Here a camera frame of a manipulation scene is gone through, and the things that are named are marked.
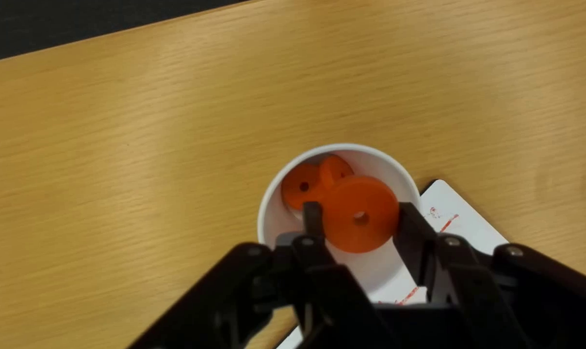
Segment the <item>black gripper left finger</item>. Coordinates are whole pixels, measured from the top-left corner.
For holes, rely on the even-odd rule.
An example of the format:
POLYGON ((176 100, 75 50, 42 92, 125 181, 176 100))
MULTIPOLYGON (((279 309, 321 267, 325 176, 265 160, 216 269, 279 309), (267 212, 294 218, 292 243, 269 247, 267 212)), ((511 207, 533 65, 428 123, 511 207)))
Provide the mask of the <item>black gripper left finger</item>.
POLYGON ((304 203, 304 228, 275 247, 230 247, 129 349, 242 349, 280 306, 294 309, 302 349, 391 349, 379 311, 327 251, 321 214, 317 201, 304 203))

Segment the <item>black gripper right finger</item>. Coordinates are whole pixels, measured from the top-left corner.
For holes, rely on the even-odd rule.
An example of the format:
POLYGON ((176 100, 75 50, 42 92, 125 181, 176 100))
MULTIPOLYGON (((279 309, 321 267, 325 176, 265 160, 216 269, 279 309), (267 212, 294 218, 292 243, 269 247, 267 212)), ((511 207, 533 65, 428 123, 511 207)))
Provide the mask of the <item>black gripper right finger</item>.
MULTIPOLYGON (((403 232, 407 203, 395 236, 403 232)), ((523 243, 440 259, 445 282, 395 309, 397 333, 422 349, 586 349, 586 275, 523 243)))

